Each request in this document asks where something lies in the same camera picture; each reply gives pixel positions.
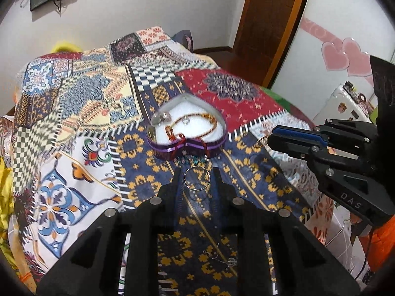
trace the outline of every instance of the checkered pattern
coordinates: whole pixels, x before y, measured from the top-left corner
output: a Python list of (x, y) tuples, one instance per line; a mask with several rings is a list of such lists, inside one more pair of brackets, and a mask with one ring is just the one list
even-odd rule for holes
[(59, 88), (59, 95), (67, 92), (72, 86), (74, 86), (77, 83), (79, 78), (80, 76), (78, 75), (64, 78)]
[(189, 63), (183, 63), (181, 65), (175, 64), (173, 65), (172, 68), (174, 71), (182, 71), (182, 70), (187, 70), (187, 69), (200, 69), (200, 70), (218, 70), (221, 69), (218, 65), (214, 63), (209, 63), (206, 61), (197, 61), (197, 62), (189, 62)]
[(31, 129), (19, 127), (13, 155), (13, 187), (24, 190), (32, 179), (43, 153), (50, 151), (59, 128), (59, 115), (53, 111), (37, 121)]
[(174, 80), (175, 74), (170, 67), (159, 64), (130, 66), (140, 92), (151, 90), (158, 85)]

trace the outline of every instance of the pink heart decal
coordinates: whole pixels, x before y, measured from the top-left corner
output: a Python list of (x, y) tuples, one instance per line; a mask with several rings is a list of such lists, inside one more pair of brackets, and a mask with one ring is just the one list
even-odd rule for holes
[(365, 79), (372, 85), (372, 87), (375, 86), (375, 83), (373, 82), (373, 75), (367, 76)]
[(342, 49), (350, 59), (350, 65), (347, 68), (348, 76), (366, 77), (372, 74), (369, 55), (361, 52), (359, 44), (354, 39), (344, 39)]
[(341, 71), (348, 68), (350, 61), (343, 50), (338, 51), (331, 42), (325, 42), (321, 48), (327, 71)]

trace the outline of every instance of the silver ring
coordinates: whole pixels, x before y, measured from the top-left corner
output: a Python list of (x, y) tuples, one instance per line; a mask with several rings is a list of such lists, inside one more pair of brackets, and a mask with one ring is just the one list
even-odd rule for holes
[(262, 147), (266, 146), (266, 145), (267, 145), (267, 138), (268, 138), (269, 136), (270, 136), (270, 134), (268, 134), (268, 135), (266, 135), (266, 136), (260, 138), (260, 139), (254, 144), (254, 147), (255, 147), (255, 148), (262, 148)]
[[(186, 183), (186, 174), (188, 173), (188, 171), (190, 171), (190, 170), (192, 170), (192, 169), (196, 169), (196, 168), (202, 168), (202, 169), (204, 169), (204, 170), (207, 172), (207, 174), (209, 175), (209, 180), (208, 180), (208, 182), (207, 182), (207, 185), (204, 186), (202, 189), (191, 188), (191, 187), (189, 187), (189, 185)], [(185, 184), (185, 186), (186, 186), (188, 189), (190, 189), (190, 190), (192, 190), (192, 191), (202, 191), (202, 190), (205, 190), (205, 189), (210, 185), (210, 173), (209, 173), (209, 171), (208, 171), (206, 168), (204, 168), (204, 167), (202, 167), (202, 166), (197, 166), (197, 165), (196, 165), (196, 166), (192, 166), (192, 167), (188, 168), (188, 169), (186, 170), (185, 174), (184, 174), (184, 184)]]
[(159, 126), (162, 122), (171, 122), (171, 114), (169, 112), (156, 112), (153, 114), (150, 120), (151, 126), (153, 127)]

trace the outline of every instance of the jewelry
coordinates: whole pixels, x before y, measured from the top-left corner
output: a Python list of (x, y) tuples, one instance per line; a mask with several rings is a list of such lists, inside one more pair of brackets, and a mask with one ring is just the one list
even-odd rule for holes
[(165, 112), (156, 112), (151, 117), (151, 126), (158, 126), (160, 123), (170, 123), (171, 122), (171, 114), (167, 111)]
[(207, 119), (210, 123), (213, 124), (213, 127), (209, 131), (207, 131), (207, 132), (205, 132), (205, 133), (203, 133), (203, 134), (201, 134), (199, 136), (194, 137), (196, 139), (200, 139), (200, 138), (208, 135), (209, 133), (212, 133), (215, 130), (215, 128), (217, 127), (217, 125), (218, 125), (217, 119), (215, 118), (214, 115), (212, 115), (210, 113), (189, 113), (189, 114), (186, 114), (186, 115), (183, 115), (183, 116), (179, 117), (171, 125), (165, 127), (166, 134), (169, 137), (170, 141), (176, 140), (177, 137), (179, 137), (181, 139), (185, 139), (185, 135), (183, 133), (179, 133), (177, 135), (174, 135), (173, 127), (177, 123), (179, 123), (181, 120), (182, 120), (182, 122), (185, 125), (189, 124), (189, 122), (190, 122), (189, 117), (202, 117), (202, 118)]
[(254, 144), (254, 147), (255, 147), (255, 148), (262, 148), (262, 147), (266, 146), (266, 145), (267, 145), (267, 138), (268, 138), (270, 135), (271, 135), (271, 134), (268, 134), (268, 135), (266, 135), (266, 136), (260, 138), (260, 139)]
[[(202, 189), (192, 188), (192, 187), (190, 187), (190, 186), (187, 184), (187, 181), (186, 181), (186, 174), (188, 173), (188, 171), (190, 171), (190, 170), (192, 170), (192, 169), (196, 169), (196, 168), (201, 168), (201, 169), (205, 170), (205, 172), (207, 172), (207, 174), (209, 175), (209, 180), (207, 181), (206, 186), (204, 186)], [(186, 170), (185, 174), (184, 174), (184, 184), (185, 184), (185, 186), (186, 186), (188, 189), (190, 189), (190, 190), (192, 190), (192, 191), (202, 191), (202, 190), (205, 190), (205, 189), (210, 185), (210, 173), (209, 173), (209, 171), (208, 171), (206, 168), (204, 168), (204, 167), (202, 167), (202, 166), (192, 166), (192, 167), (188, 168), (188, 169)]]
[(234, 266), (237, 266), (237, 258), (232, 258), (232, 257), (231, 257), (231, 258), (228, 258), (228, 261), (227, 261), (227, 262), (224, 262), (224, 261), (218, 259), (218, 253), (216, 253), (217, 255), (214, 257), (213, 254), (209, 253), (209, 252), (206, 251), (206, 250), (203, 250), (203, 254), (206, 254), (206, 255), (208, 255), (211, 259), (214, 259), (214, 260), (216, 260), (216, 261), (219, 261), (219, 262), (221, 262), (221, 263), (227, 265), (229, 268), (232, 268), (232, 267), (234, 267)]
[(198, 165), (199, 163), (207, 162), (207, 155), (204, 157), (192, 156), (192, 155), (184, 155), (183, 157), (177, 157), (173, 160), (177, 165), (185, 165), (190, 164), (191, 166)]
[(157, 142), (157, 133), (153, 127), (148, 127), (147, 134), (152, 141)]

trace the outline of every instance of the wooden baseboard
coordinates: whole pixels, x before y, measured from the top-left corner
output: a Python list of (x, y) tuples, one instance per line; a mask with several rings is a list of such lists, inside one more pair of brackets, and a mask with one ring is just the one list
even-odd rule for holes
[(221, 51), (233, 52), (233, 49), (230, 46), (217, 46), (215, 48), (195, 49), (194, 53), (206, 54), (206, 53), (210, 53), (210, 52), (221, 52)]

